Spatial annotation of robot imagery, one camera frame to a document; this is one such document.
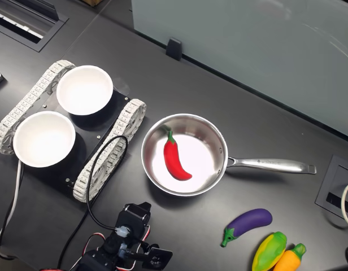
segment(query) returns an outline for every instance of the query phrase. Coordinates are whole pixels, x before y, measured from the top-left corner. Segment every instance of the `saucepan handle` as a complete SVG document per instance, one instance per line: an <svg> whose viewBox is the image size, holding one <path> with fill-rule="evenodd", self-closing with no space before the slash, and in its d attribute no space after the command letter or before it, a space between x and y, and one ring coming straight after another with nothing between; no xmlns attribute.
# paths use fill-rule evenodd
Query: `saucepan handle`
<svg viewBox="0 0 348 271"><path fill-rule="evenodd" d="M228 157L229 160L233 161L233 164L227 166L230 167L248 167L248 168L259 168L268 171L277 171L284 173L302 173L302 174L316 174L316 167L314 165L308 165L305 163L285 160L285 159L237 159Z"/></svg>

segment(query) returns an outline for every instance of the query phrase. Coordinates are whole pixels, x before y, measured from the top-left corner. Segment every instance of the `robotic arm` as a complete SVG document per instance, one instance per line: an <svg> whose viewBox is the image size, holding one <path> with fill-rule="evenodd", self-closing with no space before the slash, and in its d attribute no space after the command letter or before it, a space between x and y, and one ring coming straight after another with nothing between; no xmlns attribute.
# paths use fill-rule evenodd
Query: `robotic arm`
<svg viewBox="0 0 348 271"><path fill-rule="evenodd" d="M150 270L163 270L173 252L162 250L157 244L145 243L144 232L150 219L151 204L127 204L120 212L116 230L97 250L88 251L71 269L72 271L112 271L131 270L132 261L141 261L142 267ZM140 244L144 253L131 251Z"/></svg>

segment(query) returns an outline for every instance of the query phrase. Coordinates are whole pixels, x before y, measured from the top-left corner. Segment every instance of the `purple eggplant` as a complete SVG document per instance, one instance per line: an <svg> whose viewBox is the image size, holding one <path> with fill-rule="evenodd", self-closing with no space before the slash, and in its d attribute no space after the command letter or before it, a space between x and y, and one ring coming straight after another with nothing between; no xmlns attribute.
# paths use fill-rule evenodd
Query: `purple eggplant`
<svg viewBox="0 0 348 271"><path fill-rule="evenodd" d="M237 239L247 231L268 226L272 220L271 213L266 209L254 209L241 214L224 229L224 239L221 246L227 246L228 242Z"/></svg>

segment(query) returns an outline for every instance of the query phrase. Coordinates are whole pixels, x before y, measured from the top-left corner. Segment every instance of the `plastic toy vegetable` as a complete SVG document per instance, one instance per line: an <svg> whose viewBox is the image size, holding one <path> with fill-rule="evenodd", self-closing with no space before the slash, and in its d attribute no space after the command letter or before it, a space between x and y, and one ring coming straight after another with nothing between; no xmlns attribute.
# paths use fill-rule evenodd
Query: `plastic toy vegetable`
<svg viewBox="0 0 348 271"><path fill-rule="evenodd" d="M260 244L253 260L252 271L270 270L285 252L287 237L277 231Z"/></svg>
<svg viewBox="0 0 348 271"><path fill-rule="evenodd" d="M287 250L276 264L273 271L295 271L301 265L303 254L306 247L298 244L292 250Z"/></svg>
<svg viewBox="0 0 348 271"><path fill-rule="evenodd" d="M170 174L179 181L189 180L192 175L186 172L180 164L178 145L173 138L173 132L169 131L168 141L164 146L164 159Z"/></svg>
<svg viewBox="0 0 348 271"><path fill-rule="evenodd" d="M224 229L221 246L225 247L228 242L237 239L247 231L268 226L270 223L272 223L272 215L266 209L254 209L243 213Z"/></svg>

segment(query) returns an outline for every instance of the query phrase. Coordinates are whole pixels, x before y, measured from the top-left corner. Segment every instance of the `orange carrot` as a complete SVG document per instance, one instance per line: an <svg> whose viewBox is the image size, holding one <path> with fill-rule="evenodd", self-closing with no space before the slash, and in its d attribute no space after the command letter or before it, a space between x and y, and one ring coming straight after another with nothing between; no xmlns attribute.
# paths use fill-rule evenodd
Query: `orange carrot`
<svg viewBox="0 0 348 271"><path fill-rule="evenodd" d="M300 265L306 247L298 244L292 250L287 250L276 264L273 271L295 271Z"/></svg>

